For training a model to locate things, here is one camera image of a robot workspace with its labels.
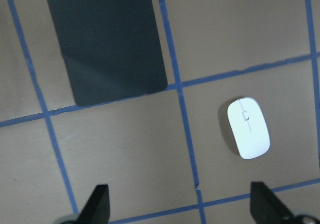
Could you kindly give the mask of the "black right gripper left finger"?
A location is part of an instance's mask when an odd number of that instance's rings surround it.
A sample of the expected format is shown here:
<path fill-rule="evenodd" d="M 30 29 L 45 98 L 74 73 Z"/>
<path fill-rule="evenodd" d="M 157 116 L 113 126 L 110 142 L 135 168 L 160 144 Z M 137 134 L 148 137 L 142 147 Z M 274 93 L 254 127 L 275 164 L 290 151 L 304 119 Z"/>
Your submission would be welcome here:
<path fill-rule="evenodd" d="M 97 185 L 78 216 L 77 224 L 108 224 L 110 196 L 108 184 Z"/>

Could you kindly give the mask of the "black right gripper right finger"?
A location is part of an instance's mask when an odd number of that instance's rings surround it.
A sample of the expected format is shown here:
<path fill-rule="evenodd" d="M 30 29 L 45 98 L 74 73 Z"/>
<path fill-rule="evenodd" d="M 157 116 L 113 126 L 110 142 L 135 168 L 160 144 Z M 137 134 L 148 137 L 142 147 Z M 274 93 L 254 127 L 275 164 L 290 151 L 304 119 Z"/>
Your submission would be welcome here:
<path fill-rule="evenodd" d="M 250 214 L 256 224 L 287 224 L 293 213 L 264 182 L 251 182 Z"/>

